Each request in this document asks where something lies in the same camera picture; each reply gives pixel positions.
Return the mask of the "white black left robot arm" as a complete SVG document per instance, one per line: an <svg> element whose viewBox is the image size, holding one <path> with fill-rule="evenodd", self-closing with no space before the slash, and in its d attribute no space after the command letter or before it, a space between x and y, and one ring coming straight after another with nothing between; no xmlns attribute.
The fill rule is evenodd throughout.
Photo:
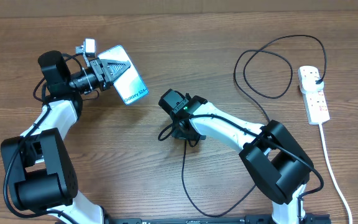
<svg viewBox="0 0 358 224"><path fill-rule="evenodd" d="M38 58L44 75L39 83L42 112L28 130L1 143L4 202L20 218L52 215L62 223L113 223L103 207L78 190L63 140L81 115L81 96L107 90L131 62L96 58L71 74L69 59L71 56L56 50Z"/></svg>

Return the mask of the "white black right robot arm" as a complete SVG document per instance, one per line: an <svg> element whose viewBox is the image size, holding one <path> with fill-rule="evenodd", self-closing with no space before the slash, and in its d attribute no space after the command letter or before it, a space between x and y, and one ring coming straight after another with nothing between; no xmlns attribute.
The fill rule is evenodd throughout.
<svg viewBox="0 0 358 224"><path fill-rule="evenodd" d="M169 135L191 147L212 137L234 149L259 190L273 203L275 223L302 223L300 199L313 162L282 123L250 123L231 116L200 96L169 89L159 106L171 117Z"/></svg>

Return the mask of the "Samsung Galaxy smartphone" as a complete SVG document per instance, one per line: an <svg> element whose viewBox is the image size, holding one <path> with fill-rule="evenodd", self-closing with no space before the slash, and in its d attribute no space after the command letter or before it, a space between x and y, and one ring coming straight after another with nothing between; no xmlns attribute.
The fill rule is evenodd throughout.
<svg viewBox="0 0 358 224"><path fill-rule="evenodd" d="M115 89L126 105L130 105L149 94L147 86L123 46L117 45L102 52L98 57L100 59L129 62L129 68L113 83Z"/></svg>

